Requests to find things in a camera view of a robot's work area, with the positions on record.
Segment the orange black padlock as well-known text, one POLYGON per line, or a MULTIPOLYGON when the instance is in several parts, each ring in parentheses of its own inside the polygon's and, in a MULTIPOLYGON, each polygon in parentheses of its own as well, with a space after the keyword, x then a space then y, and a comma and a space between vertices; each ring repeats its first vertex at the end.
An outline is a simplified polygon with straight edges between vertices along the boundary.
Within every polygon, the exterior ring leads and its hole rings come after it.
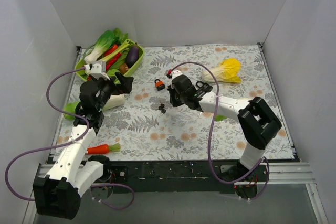
POLYGON ((164 90, 166 88, 165 84, 163 81, 161 81, 160 79, 155 79, 154 80, 154 84, 155 84, 155 88, 158 91, 164 90))

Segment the black headed key bunch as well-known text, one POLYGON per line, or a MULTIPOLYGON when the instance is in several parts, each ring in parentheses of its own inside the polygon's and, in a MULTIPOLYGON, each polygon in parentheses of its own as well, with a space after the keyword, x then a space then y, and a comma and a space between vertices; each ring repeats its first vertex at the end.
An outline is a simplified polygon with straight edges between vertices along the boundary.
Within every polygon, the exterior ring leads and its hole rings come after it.
POLYGON ((158 107, 158 110, 162 113, 165 114, 166 113, 166 107, 163 103, 160 104, 160 106, 158 107))

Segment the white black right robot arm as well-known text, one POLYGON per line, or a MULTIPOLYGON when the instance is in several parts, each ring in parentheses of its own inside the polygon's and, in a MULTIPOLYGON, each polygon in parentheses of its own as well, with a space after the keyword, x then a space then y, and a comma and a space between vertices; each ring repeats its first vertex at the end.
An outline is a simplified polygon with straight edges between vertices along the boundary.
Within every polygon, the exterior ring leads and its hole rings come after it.
POLYGON ((282 127, 266 101, 260 97, 244 100, 220 96, 212 92, 207 83, 193 85, 178 70, 170 70, 167 76, 171 79, 167 89, 174 107, 186 105, 191 110, 224 116, 240 124, 247 145, 237 164, 225 176, 229 183, 251 180, 257 174, 256 167, 264 159, 267 145, 282 127))

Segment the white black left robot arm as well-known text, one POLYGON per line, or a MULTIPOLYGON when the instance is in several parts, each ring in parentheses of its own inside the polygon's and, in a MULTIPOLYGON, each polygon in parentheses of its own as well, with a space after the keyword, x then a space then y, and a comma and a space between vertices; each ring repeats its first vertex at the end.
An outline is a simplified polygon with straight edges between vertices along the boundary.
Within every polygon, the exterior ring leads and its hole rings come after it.
POLYGON ((68 145, 44 177, 37 177, 33 192, 37 213, 58 218, 73 219, 80 207, 83 194, 96 181, 106 182, 112 170, 102 161, 87 161, 80 167, 91 142, 97 136, 104 120, 102 109, 112 95, 129 94, 133 77, 121 73, 109 78, 97 74, 80 86, 79 107, 68 145))

